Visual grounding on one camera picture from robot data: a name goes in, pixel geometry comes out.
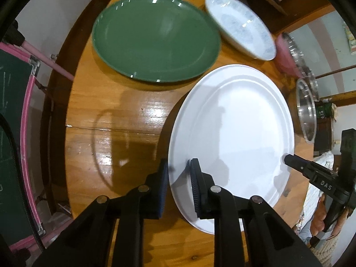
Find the right hand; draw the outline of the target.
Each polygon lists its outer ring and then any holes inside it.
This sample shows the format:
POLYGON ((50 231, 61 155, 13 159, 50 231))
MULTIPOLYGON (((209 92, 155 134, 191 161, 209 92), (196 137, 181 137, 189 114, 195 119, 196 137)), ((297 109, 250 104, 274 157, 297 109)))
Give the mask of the right hand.
MULTIPOLYGON (((318 202, 317 209, 311 221, 310 231, 312 236, 317 236, 319 232, 325 228, 324 219, 326 218, 326 207, 324 204, 325 195, 323 194, 318 202)), ((349 210, 346 208, 342 215, 338 218, 337 223, 330 235, 330 238, 336 237, 342 230, 347 218, 349 210)))

